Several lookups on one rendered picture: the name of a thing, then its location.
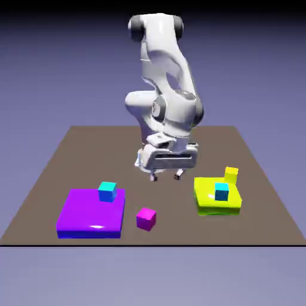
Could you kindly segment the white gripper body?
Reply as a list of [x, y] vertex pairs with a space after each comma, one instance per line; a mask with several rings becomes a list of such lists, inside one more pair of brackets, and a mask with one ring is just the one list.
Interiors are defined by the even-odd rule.
[[139, 150], [139, 168], [144, 172], [192, 169], [197, 162], [197, 145], [188, 144], [182, 152], [172, 152], [147, 144]]

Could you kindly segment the small magenta cube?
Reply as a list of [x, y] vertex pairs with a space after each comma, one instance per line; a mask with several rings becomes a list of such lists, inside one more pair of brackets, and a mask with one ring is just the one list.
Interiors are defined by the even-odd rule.
[[156, 220], [156, 211], [147, 207], [143, 207], [136, 215], [136, 226], [142, 230], [150, 231], [156, 224]]

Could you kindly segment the small cyan cube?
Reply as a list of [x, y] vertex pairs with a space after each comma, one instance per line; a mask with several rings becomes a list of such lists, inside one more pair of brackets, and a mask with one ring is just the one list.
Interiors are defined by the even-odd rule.
[[215, 182], [215, 200], [216, 201], [227, 201], [229, 195], [228, 183]]
[[101, 182], [98, 187], [99, 200], [102, 202], [113, 202], [117, 196], [116, 182]]

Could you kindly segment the small yellow cube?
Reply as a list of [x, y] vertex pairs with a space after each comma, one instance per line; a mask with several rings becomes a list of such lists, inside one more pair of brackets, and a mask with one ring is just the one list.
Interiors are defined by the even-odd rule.
[[226, 166], [224, 181], [235, 185], [237, 183], [237, 175], [238, 175], [238, 168]]

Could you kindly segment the large yellow-green box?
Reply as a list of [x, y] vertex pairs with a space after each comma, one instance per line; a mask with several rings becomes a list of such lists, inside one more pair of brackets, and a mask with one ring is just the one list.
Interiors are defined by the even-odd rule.
[[[228, 199], [215, 199], [215, 184], [228, 184]], [[194, 198], [199, 215], [238, 215], [242, 199], [235, 183], [221, 178], [194, 178]]]

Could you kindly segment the large purple box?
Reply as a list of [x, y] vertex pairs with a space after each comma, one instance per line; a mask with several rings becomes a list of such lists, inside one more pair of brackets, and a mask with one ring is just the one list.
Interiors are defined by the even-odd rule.
[[126, 193], [112, 202], [99, 200], [96, 189], [71, 189], [56, 222], [58, 238], [120, 238]]

